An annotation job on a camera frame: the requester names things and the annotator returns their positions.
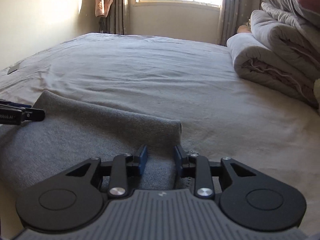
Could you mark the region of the grey bed sheet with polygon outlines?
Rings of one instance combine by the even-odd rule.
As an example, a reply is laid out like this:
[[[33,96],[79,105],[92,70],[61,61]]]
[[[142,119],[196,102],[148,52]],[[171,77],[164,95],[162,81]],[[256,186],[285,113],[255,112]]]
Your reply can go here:
[[[166,37],[90,33],[1,71],[1,98],[65,98],[182,122],[183,145],[227,155],[298,188],[319,231],[319,114],[237,76],[229,50]]]

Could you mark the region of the grey quilted pillow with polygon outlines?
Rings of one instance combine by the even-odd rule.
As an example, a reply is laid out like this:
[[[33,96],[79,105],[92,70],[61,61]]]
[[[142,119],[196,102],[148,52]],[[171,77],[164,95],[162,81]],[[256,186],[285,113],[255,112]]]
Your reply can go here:
[[[306,19],[296,16],[291,12],[287,12],[281,9],[277,9],[270,3],[263,2],[261,7],[264,12],[269,14],[274,20],[280,23],[287,24],[295,29],[310,42],[310,44],[319,51],[319,28],[314,26]]]

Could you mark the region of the folded grey quilt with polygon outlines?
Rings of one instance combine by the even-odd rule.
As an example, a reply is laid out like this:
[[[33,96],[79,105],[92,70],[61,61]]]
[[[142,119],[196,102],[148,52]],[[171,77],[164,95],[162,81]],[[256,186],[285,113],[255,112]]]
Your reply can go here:
[[[251,14],[251,32],[256,40],[308,79],[319,79],[319,49],[296,28],[275,20],[262,10],[255,10]]]
[[[286,63],[252,34],[239,33],[227,40],[236,74],[245,80],[277,90],[318,109],[313,82]]]

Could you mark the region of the grey curtain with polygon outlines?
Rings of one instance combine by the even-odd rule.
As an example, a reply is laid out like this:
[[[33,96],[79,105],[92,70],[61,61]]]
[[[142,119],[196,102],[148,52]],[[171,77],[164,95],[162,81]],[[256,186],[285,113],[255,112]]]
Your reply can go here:
[[[113,0],[106,18],[106,30],[109,34],[127,35],[130,28],[130,0]]]
[[[216,44],[225,46],[237,29],[247,23],[253,10],[260,9],[260,0],[222,0]]]

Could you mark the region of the lower folded grey quilt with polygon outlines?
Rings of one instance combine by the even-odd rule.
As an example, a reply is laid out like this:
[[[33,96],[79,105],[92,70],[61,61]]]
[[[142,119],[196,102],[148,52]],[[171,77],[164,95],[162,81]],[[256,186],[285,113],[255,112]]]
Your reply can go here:
[[[239,33],[227,40],[236,74],[245,80],[277,90],[318,109],[313,82],[286,63],[252,34]]]

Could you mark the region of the left grey curtain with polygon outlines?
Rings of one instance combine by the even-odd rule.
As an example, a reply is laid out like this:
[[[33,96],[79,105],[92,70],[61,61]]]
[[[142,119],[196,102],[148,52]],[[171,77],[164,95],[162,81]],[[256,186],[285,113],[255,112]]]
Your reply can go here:
[[[106,30],[109,34],[127,35],[130,28],[130,0],[113,0],[106,18]]]

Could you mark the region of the upper folded grey quilt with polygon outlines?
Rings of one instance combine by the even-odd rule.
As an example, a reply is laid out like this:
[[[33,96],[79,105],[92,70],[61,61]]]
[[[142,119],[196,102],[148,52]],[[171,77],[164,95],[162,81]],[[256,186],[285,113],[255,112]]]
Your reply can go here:
[[[255,10],[251,14],[251,32],[256,40],[308,79],[319,79],[319,49],[296,28],[275,20],[262,10]]]

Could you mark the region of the grey knit cat sweater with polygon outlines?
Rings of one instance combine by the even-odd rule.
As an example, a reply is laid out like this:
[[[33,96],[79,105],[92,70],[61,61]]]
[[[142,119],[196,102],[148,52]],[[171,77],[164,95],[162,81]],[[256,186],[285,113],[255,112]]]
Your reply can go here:
[[[60,173],[86,159],[112,160],[116,155],[148,148],[141,189],[173,189],[173,149],[182,124],[155,116],[63,98],[44,91],[35,103],[41,122],[1,126],[1,181],[14,192]]]

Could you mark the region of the black phone on bed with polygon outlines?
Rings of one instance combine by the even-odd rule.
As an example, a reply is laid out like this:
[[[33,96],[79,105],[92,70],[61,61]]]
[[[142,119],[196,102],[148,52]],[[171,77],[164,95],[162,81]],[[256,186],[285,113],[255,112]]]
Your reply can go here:
[[[15,65],[13,65],[13,66],[11,66],[11,67],[9,68],[7,74],[10,75],[11,73],[19,70],[19,68],[20,68],[20,64],[17,63],[17,64],[15,64]]]

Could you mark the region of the right grey curtain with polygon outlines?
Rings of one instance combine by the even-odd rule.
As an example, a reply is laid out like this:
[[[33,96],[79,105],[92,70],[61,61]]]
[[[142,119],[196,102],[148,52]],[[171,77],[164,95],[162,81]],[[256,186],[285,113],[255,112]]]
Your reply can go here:
[[[253,10],[260,9],[260,0],[222,0],[216,44],[225,46],[237,29],[247,23]]]

